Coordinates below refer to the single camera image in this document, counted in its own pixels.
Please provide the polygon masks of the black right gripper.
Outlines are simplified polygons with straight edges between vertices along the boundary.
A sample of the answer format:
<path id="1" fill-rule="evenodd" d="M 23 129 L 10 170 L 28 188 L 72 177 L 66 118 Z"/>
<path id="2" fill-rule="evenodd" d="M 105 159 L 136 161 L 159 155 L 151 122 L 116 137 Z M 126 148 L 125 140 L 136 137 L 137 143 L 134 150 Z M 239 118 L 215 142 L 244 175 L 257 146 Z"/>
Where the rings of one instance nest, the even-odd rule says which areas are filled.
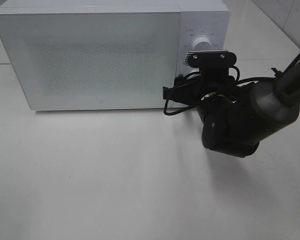
<path id="1" fill-rule="evenodd" d="M 192 106 L 204 96 L 233 84 L 236 79 L 229 75 L 229 68 L 204 69 L 198 75 L 179 74 L 174 78 L 173 87 L 162 87 L 162 98 Z"/>

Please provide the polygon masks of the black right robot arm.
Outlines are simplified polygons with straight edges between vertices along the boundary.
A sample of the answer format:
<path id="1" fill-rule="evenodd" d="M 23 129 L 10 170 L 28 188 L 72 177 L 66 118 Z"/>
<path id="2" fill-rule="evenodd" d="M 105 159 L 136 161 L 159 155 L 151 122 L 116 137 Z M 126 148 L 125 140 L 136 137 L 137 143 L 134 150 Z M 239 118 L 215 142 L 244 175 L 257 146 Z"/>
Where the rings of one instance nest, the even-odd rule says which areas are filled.
<path id="1" fill-rule="evenodd" d="M 244 158 L 260 142 L 294 123 L 300 114 L 300 56 L 274 77 L 231 76 L 237 57 L 229 51 L 193 51 L 185 64 L 194 69 L 178 75 L 163 99 L 196 109 L 206 149 Z"/>

